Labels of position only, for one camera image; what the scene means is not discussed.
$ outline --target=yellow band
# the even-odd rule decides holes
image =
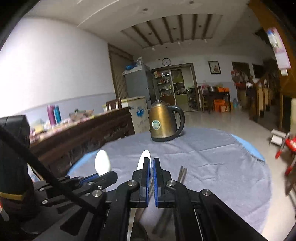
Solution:
[[[25,195],[26,195],[26,192],[24,192],[22,195],[0,192],[1,197],[6,198],[6,199],[11,199],[11,200],[18,200],[18,201],[22,201],[24,199]]]

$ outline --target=metal screw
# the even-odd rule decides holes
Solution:
[[[212,194],[212,192],[209,189],[204,189],[204,190],[202,190],[202,194],[205,196],[210,196]]]
[[[174,181],[174,180],[168,180],[167,181],[167,185],[170,186],[170,187],[173,187],[174,185],[176,185],[176,181]]]
[[[102,195],[102,191],[101,190],[94,190],[93,192],[92,192],[92,194],[93,194],[93,196],[94,197],[99,197],[99,196],[101,196]]]
[[[133,186],[137,185],[137,181],[135,181],[135,180],[129,180],[128,181],[128,185],[131,186],[131,187],[133,187]]]

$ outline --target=picture frame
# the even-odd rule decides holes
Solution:
[[[221,74],[220,65],[218,61],[208,61],[211,74]]]

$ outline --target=electric kettle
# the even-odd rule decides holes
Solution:
[[[179,128],[177,128],[174,111],[180,116]],[[185,124],[185,115],[182,109],[176,105],[169,105],[162,100],[157,100],[151,106],[149,119],[151,139],[156,142],[175,139],[181,133]]]

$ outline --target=black kettle handle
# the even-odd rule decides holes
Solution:
[[[183,130],[184,125],[185,125],[185,115],[184,115],[184,112],[183,112],[183,110],[180,107],[178,107],[176,105],[168,105],[167,108],[171,112],[176,111],[179,114],[179,116],[180,116],[180,126],[179,126],[178,130],[176,131],[176,133],[173,135],[174,137],[177,137],[181,133],[181,131]]]

